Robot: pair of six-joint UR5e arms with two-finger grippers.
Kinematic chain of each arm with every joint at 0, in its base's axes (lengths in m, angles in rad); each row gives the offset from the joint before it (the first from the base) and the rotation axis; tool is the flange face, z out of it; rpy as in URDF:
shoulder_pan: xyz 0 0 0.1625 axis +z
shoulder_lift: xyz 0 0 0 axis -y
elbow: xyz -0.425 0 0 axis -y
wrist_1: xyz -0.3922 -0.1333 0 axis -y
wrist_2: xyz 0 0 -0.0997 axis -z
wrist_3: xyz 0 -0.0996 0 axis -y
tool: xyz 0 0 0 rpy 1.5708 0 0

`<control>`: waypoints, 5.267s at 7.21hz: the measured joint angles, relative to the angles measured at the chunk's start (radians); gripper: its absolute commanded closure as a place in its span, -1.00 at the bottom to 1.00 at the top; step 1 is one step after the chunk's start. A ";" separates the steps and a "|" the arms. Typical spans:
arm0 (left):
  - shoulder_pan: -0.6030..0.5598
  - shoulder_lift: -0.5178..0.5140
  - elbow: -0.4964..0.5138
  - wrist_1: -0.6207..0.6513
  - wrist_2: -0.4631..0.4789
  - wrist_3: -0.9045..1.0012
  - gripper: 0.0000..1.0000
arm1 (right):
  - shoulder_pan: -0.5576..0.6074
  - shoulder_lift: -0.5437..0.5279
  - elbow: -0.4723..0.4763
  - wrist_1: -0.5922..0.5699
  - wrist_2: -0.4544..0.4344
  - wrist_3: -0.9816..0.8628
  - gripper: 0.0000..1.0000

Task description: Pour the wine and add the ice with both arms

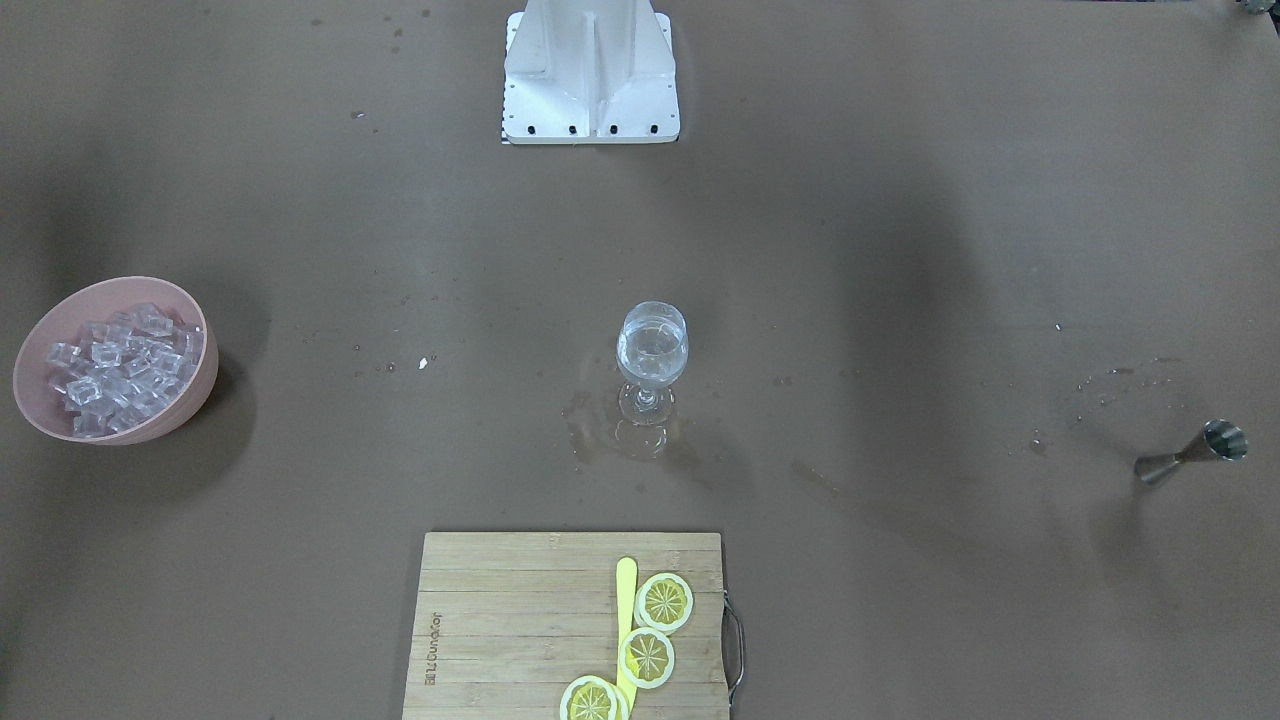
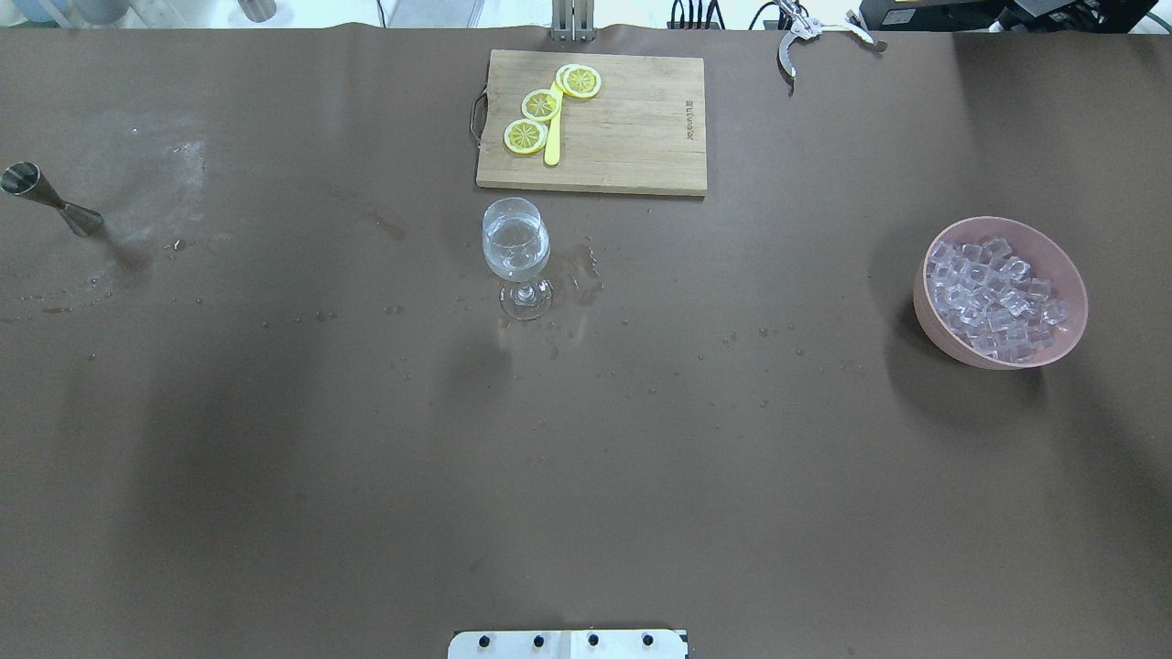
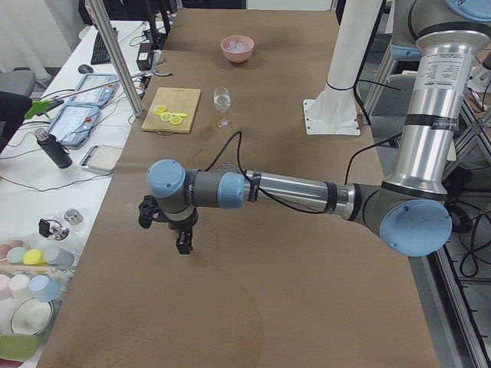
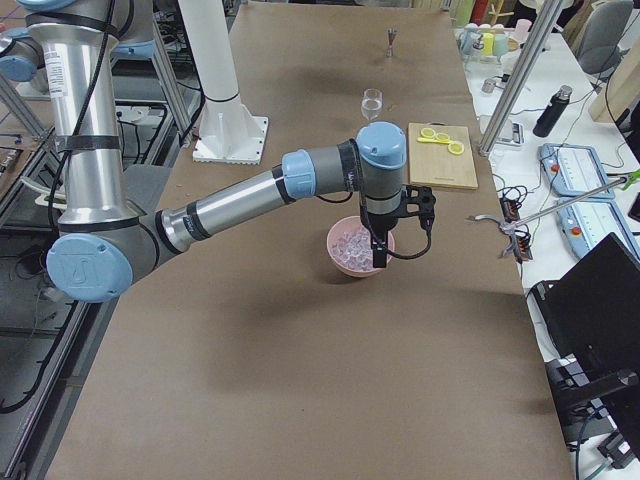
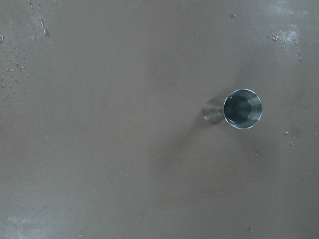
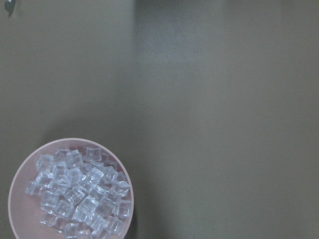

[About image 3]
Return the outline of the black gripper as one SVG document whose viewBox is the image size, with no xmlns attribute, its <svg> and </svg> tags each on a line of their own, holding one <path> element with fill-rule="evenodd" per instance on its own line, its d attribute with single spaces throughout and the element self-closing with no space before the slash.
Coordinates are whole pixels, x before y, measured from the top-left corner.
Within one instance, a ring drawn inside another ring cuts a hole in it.
<svg viewBox="0 0 491 368">
<path fill-rule="evenodd" d="M 176 248 L 180 255 L 190 255 L 193 246 L 193 226 L 199 218 L 198 212 L 194 209 L 191 214 L 179 221 L 169 221 L 169 229 L 176 233 Z"/>
</svg>

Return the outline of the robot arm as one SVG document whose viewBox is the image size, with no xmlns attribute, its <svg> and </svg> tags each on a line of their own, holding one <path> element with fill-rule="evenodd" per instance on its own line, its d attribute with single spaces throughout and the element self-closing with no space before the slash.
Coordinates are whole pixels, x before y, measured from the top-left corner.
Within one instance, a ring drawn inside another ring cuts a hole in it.
<svg viewBox="0 0 491 368">
<path fill-rule="evenodd" d="M 441 248 L 452 231 L 442 185 L 473 56 L 490 42 L 488 1 L 398 1 L 392 52 L 420 63 L 393 172 L 379 186 L 245 171 L 185 170 L 163 159 L 147 171 L 150 192 L 139 223 L 165 222 L 182 255 L 192 251 L 198 208 L 238 209 L 264 196 L 297 212 L 336 214 L 378 235 L 389 248 L 421 257 Z"/>
</svg>

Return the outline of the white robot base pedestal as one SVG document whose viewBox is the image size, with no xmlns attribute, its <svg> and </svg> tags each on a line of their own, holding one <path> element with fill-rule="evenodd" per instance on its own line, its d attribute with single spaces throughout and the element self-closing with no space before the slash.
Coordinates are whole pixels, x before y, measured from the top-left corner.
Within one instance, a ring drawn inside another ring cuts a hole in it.
<svg viewBox="0 0 491 368">
<path fill-rule="evenodd" d="M 384 5 L 383 0 L 345 2 L 325 88 L 316 99 L 303 101 L 308 135 L 358 136 L 361 133 L 354 92 Z"/>
</svg>

